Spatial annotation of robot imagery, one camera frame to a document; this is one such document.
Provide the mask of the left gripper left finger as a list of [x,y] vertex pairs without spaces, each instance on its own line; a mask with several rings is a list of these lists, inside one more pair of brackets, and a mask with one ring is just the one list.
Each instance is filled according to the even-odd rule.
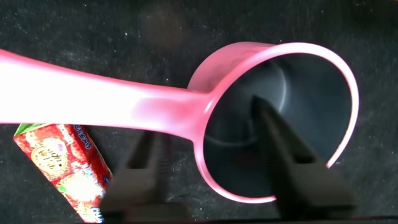
[[99,209],[105,223],[185,223],[190,208],[166,201],[170,136],[144,131],[122,160]]

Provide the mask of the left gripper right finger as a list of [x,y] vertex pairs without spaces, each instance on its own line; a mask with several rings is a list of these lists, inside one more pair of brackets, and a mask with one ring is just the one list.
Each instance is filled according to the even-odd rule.
[[262,98],[253,97],[256,148],[282,218],[348,218],[357,209],[353,190]]

